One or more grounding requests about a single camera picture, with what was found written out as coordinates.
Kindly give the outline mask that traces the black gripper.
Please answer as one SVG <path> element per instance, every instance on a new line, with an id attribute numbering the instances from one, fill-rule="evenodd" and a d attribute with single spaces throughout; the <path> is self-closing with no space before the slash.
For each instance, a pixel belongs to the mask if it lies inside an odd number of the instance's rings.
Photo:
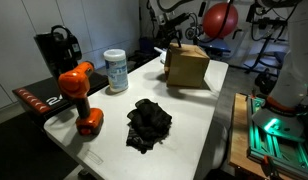
<path id="1" fill-rule="evenodd" d="M 162 39 L 165 42 L 171 42 L 173 39 L 176 39 L 178 47 L 181 48 L 182 31 L 180 29 L 177 29 L 177 26 L 181 25 L 184 21 L 188 19 L 189 14 L 182 13 L 174 19 L 165 20 L 164 23 L 160 25 Z"/>

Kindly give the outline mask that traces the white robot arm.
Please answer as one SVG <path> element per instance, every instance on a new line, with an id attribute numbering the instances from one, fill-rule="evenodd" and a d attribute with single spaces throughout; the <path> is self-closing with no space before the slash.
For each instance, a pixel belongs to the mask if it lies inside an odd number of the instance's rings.
<path id="1" fill-rule="evenodd" d="M 296 113 L 308 93 L 308 0 L 255 0 L 261 7 L 291 7 L 288 19 L 289 47 L 275 87 L 263 108 Z"/>

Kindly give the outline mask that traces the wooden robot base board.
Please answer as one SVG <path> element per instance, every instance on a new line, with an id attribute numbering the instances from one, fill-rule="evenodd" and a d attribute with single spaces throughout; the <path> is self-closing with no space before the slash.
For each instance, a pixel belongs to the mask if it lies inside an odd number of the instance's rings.
<path id="1" fill-rule="evenodd" d="M 243 94 L 236 94 L 234 97 L 229 164 L 235 167 L 237 170 L 241 170 L 243 173 L 246 173 L 247 177 L 265 180 L 269 179 L 271 176 L 270 168 L 266 160 L 267 155 L 264 156 L 260 163 L 250 160 L 247 157 L 249 132 L 247 122 L 247 97 L 258 98 Z M 264 99 L 262 100 L 263 102 L 261 103 L 259 109 L 261 109 L 262 105 L 264 104 Z M 279 116 L 274 116 L 273 118 L 268 118 L 266 120 L 258 119 L 257 121 L 254 121 L 254 114 L 252 115 L 252 121 L 258 127 L 262 128 L 266 133 L 296 142 L 307 142 L 306 136 L 303 133 L 304 125 L 300 120 L 297 120 L 296 118 L 280 118 Z M 273 165 L 274 169 L 277 171 L 277 177 L 279 179 L 305 180 L 292 179 L 286 174 L 280 173 L 274 162 Z"/>

